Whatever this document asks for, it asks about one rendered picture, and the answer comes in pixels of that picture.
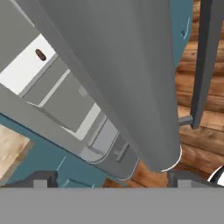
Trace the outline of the brown sausage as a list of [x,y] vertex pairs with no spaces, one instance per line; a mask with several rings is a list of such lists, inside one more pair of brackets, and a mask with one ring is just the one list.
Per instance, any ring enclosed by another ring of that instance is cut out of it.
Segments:
[[39,57],[42,61],[45,61],[45,60],[46,60],[46,56],[42,53],[41,50],[36,49],[36,50],[35,50],[35,53],[38,55],[38,57]]

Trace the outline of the grey fridge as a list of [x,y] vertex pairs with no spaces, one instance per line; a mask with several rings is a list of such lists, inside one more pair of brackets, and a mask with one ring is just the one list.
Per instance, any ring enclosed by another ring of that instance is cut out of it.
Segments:
[[[0,113],[118,180],[129,180],[139,159],[102,110],[81,141],[24,99],[56,59],[62,60],[16,0],[0,0]],[[10,179],[33,146],[28,137],[0,124],[0,181]]]

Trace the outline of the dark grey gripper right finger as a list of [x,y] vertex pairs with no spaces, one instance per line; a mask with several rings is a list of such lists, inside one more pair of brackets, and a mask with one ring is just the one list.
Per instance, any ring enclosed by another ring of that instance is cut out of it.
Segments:
[[171,188],[222,188],[222,185],[204,180],[190,171],[169,171],[168,186]]

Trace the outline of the grey fridge drawer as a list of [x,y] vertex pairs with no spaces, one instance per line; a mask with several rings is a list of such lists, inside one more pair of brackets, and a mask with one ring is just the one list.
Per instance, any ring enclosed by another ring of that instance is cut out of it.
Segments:
[[52,63],[24,99],[37,105],[41,112],[81,141],[101,113],[99,106],[61,59]]

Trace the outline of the teal cupboard door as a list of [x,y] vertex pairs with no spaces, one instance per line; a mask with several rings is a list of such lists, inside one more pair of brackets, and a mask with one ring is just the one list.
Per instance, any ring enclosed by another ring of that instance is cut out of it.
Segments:
[[[170,4],[173,58],[174,67],[177,67],[193,30],[193,0],[170,0]],[[188,17],[191,18],[189,32],[186,39],[182,39],[180,36],[180,23]]]

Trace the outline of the white and black round object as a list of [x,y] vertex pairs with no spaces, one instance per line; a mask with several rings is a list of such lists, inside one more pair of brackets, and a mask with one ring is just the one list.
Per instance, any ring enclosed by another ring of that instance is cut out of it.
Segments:
[[224,165],[216,169],[207,180],[216,185],[224,186]]

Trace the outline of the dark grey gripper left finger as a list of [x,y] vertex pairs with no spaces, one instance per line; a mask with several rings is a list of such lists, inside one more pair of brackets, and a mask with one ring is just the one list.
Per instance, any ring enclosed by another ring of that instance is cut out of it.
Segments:
[[33,188],[34,182],[38,180],[44,180],[47,188],[58,187],[58,172],[57,171],[34,171],[28,177],[15,181],[10,184],[6,184],[5,188]]

